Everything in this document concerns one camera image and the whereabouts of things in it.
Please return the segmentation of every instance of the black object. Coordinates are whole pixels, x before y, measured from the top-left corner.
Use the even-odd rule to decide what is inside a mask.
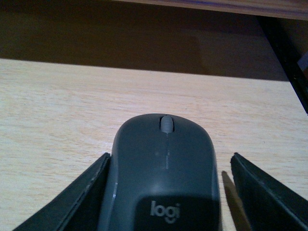
[[[235,153],[234,183],[255,231],[308,231],[308,201]]]
[[[216,158],[207,132],[165,114],[119,129],[98,231],[221,230]]]
[[[94,231],[108,174],[105,153],[54,200],[14,231]]]
[[[276,18],[258,16],[257,19],[308,114],[308,80],[297,64],[298,60],[301,58],[299,53]]]

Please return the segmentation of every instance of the mouse scroll wheel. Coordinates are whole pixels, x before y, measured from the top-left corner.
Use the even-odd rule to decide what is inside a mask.
[[[160,120],[160,130],[164,133],[172,133],[174,131],[174,123],[171,116],[164,116]]]

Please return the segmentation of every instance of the computer mouse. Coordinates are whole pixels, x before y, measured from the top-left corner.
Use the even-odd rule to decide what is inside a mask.
[[[215,151],[207,132],[147,114],[116,134],[98,231],[219,231]]]

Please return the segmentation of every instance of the wooden shelf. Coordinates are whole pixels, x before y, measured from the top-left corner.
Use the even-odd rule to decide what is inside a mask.
[[[308,20],[306,0],[121,0],[154,5]]]

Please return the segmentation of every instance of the light wood surface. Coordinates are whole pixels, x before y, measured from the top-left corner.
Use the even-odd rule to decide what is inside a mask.
[[[0,229],[52,200],[145,113],[204,127],[218,163],[224,230],[235,230],[221,173],[239,152],[308,199],[308,118],[290,83],[0,60]]]
[[[306,0],[120,0],[202,10],[308,20]]]

